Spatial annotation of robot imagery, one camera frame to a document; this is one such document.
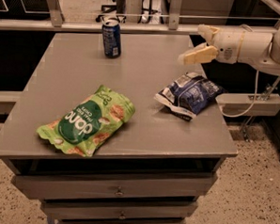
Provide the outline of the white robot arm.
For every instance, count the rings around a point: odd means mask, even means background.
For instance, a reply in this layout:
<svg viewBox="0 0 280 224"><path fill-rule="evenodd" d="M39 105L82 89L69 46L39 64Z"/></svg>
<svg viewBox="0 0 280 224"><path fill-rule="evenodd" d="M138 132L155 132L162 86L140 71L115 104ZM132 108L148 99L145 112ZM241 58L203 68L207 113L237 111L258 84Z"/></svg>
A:
<svg viewBox="0 0 280 224"><path fill-rule="evenodd" d="M280 76L280 28L275 32L250 27L215 27L205 24L197 32L205 42L179 55L178 62L192 65L214 59L225 64L240 62L259 72Z"/></svg>

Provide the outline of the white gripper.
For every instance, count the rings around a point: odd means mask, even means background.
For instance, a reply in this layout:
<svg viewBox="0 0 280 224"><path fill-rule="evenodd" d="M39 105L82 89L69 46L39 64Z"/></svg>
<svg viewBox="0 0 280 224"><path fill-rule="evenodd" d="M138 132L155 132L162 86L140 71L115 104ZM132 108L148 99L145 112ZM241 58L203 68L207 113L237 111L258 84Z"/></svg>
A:
<svg viewBox="0 0 280 224"><path fill-rule="evenodd" d="M243 31L237 28L223 29L200 24L197 33L205 39L206 43L200 43L195 48L180 54L178 57L180 64L205 64L212 62L215 58L226 64L233 64L238 61Z"/></svg>

